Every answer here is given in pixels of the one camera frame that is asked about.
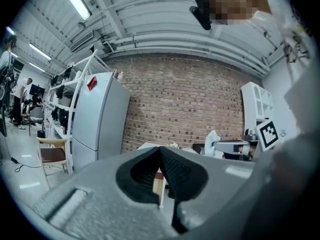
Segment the refrigerator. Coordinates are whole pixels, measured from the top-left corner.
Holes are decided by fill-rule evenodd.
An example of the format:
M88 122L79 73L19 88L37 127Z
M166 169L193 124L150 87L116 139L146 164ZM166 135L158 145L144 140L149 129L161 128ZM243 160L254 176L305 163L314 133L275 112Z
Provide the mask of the refrigerator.
M86 165L121 154L130 92L111 72L88 75L73 119L72 160L75 172ZM96 77L97 84L87 84Z

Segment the chair backrest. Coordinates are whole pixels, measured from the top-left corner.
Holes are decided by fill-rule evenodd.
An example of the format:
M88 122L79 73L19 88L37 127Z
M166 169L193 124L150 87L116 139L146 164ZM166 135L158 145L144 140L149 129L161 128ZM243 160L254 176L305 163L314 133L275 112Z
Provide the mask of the chair backrest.
M43 113L41 107L35 107L35 108L32 109L32 111L30 112L30 117L44 119L44 118L45 118L45 114Z

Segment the chair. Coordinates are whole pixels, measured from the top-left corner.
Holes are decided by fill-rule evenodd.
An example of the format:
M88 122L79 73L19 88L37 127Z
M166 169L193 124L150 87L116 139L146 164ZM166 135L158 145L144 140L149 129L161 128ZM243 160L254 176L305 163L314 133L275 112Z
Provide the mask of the chair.
M41 167L45 175L46 183L48 184L48 187L50 189L47 174L45 171L45 166L62 165L63 171L66 172L65 165L67 165L67 159L65 150L67 139L52 139L39 137L36 137L36 139L38 141L38 156L41 162ZM41 143L53 145L54 147L40 148Z
M30 136L30 127L31 123L42 123L42 130L44 130L44 118L45 114L42 111L41 107L35 107L31 112L30 112L30 117L29 117L29 136Z

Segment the black pants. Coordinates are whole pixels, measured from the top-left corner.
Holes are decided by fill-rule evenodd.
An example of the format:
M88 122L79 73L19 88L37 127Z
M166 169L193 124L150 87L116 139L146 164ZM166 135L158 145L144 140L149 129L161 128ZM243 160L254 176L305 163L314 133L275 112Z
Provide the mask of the black pants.
M22 117L21 117L21 105L20 98L14 96L13 109L10 116L11 119L15 118L17 125L21 125Z

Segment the air vent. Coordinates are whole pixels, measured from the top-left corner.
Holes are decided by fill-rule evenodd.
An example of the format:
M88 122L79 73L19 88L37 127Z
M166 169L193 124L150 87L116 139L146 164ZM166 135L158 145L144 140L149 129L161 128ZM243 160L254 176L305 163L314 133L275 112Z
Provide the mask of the air vent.
M89 41L90 39L94 38L94 32L90 31L88 34L81 37L77 42L71 45L70 50L71 52L75 51L78 47Z

